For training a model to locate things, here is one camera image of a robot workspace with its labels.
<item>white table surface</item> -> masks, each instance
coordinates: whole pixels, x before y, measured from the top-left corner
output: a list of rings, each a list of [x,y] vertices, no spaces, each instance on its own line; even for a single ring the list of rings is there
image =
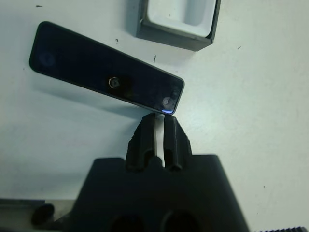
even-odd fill
[[[193,153],[219,155],[252,230],[309,228],[309,1],[223,0],[196,53],[135,38],[138,4],[0,0],[0,197],[75,199],[149,113],[32,71],[51,21],[183,78],[175,116]]]

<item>black smartphone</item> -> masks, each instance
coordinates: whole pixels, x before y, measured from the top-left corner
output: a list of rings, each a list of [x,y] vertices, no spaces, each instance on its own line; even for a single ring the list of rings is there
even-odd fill
[[[50,22],[39,24],[29,63],[38,73],[169,115],[184,87],[179,77]]]

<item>mounting hole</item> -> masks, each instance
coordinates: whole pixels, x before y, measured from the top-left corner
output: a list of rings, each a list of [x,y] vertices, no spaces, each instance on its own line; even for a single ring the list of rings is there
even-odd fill
[[[120,87],[120,80],[118,77],[114,76],[108,80],[108,84],[111,88],[116,89]]]
[[[111,232],[144,232],[143,221],[137,215],[121,216],[113,223]]]
[[[185,211],[169,212],[163,225],[164,232],[199,232],[197,220]]]

